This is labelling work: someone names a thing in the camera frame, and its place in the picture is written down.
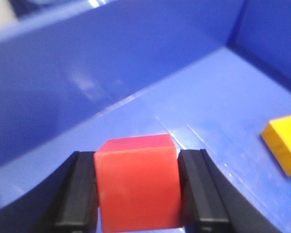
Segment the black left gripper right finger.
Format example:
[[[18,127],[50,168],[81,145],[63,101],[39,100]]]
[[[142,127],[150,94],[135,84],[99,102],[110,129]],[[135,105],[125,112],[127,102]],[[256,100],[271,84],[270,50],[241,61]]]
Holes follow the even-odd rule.
[[[178,155],[187,233],[278,233],[215,165],[205,149]]]

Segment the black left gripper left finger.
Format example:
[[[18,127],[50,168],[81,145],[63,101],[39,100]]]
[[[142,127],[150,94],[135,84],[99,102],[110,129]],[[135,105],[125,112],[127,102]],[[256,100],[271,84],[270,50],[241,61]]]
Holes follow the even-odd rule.
[[[0,233],[96,232],[94,154],[73,152],[39,185],[1,208]]]

